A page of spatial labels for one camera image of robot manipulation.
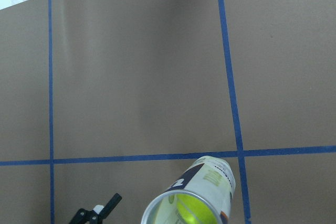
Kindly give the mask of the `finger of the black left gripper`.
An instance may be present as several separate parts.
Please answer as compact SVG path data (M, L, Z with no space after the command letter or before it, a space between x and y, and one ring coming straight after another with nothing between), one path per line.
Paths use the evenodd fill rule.
M69 223L103 223L103 221L111 214L121 200L122 196L115 193L105 206L96 205L92 210L80 208L77 210Z

